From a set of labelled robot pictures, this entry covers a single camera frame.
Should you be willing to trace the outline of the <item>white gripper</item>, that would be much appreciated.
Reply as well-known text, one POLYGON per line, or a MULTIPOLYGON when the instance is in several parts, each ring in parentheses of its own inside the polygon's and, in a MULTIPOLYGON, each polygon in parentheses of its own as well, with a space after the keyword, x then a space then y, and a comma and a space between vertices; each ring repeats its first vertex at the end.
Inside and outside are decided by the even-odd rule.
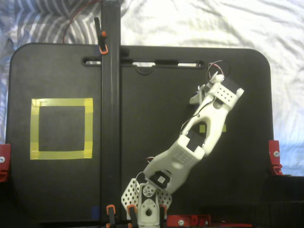
POLYGON ((190 99, 190 105, 200 105, 206 104, 205 101, 205 88, 206 90, 218 90, 221 86, 221 83, 224 81, 224 76, 222 74, 214 74, 206 85, 202 85, 198 88, 198 91, 190 99))

